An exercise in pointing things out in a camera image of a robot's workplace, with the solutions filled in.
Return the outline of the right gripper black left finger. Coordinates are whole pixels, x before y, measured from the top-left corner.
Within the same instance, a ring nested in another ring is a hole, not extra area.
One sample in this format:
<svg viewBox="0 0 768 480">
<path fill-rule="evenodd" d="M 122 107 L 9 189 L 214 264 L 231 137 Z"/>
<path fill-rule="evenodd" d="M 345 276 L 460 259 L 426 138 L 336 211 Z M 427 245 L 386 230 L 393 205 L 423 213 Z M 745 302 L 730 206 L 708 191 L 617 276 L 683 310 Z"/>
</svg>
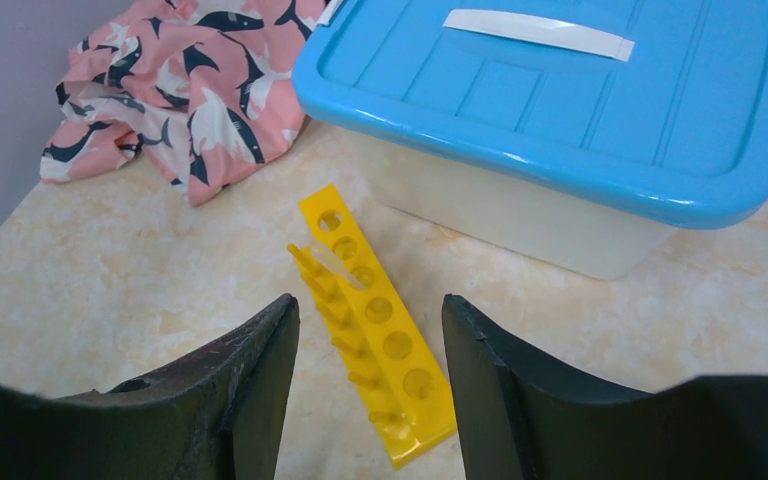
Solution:
<svg viewBox="0 0 768 480">
<path fill-rule="evenodd" d="M 0 479 L 271 479 L 299 330 L 284 294 L 107 392 L 45 398 L 0 385 Z"/>
</svg>

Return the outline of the blue plastic bin lid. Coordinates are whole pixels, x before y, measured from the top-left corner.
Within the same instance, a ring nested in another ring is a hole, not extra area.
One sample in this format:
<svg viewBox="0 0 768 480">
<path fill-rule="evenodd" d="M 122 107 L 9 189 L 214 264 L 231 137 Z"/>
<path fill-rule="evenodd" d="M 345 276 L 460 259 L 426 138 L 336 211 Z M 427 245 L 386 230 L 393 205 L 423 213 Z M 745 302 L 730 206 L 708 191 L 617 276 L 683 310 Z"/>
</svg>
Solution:
<svg viewBox="0 0 768 480">
<path fill-rule="evenodd" d="M 311 117 L 686 229 L 768 200 L 768 1 L 476 1 L 624 37 L 628 61 L 347 1 L 293 72 Z"/>
</svg>

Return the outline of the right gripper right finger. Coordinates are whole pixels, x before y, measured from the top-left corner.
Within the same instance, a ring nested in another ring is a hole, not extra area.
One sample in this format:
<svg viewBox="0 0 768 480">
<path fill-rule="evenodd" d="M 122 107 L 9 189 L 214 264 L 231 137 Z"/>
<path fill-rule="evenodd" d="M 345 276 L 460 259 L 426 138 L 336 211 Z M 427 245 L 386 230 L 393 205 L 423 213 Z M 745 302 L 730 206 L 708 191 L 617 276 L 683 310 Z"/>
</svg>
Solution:
<svg viewBox="0 0 768 480">
<path fill-rule="evenodd" d="M 453 294 L 442 328 L 470 479 L 768 479 L 768 375 L 647 393 L 561 361 Z"/>
</svg>

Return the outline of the white plastic storage bin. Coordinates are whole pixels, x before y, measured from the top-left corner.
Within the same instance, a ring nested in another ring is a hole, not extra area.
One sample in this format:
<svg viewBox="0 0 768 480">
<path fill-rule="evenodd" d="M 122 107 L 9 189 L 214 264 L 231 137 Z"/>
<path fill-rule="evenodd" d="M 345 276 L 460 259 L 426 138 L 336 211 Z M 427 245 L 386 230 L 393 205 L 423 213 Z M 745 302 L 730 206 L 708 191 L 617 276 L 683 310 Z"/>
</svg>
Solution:
<svg viewBox="0 0 768 480">
<path fill-rule="evenodd" d="M 344 135 L 380 202 L 591 278 L 625 276 L 677 231 L 498 172 Z"/>
</svg>

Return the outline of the yellow test tube rack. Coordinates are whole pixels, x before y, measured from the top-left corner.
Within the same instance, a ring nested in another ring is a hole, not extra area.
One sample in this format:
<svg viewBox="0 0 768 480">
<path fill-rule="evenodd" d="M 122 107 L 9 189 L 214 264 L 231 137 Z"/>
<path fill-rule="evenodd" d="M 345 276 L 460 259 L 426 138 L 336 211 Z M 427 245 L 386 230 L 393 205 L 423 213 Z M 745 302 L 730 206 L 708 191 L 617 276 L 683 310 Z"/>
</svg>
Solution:
<svg viewBox="0 0 768 480">
<path fill-rule="evenodd" d="M 367 286 L 357 290 L 330 273 L 311 243 L 288 245 L 368 420 L 400 469 L 456 433 L 449 380 L 337 188 L 298 206 L 311 243 L 325 244 Z"/>
</svg>

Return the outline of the pink patterned cloth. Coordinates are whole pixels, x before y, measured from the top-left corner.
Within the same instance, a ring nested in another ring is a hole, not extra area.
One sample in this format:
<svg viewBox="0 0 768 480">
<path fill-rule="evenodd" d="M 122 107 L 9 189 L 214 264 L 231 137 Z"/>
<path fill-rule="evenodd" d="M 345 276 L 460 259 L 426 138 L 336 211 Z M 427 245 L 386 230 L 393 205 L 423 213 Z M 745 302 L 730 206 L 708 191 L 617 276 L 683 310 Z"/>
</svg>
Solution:
<svg viewBox="0 0 768 480">
<path fill-rule="evenodd" d="M 192 206 L 243 181 L 303 128 L 292 71 L 325 9 L 320 0 L 133 3 L 71 49 L 41 179 L 82 180 L 144 155 Z"/>
</svg>

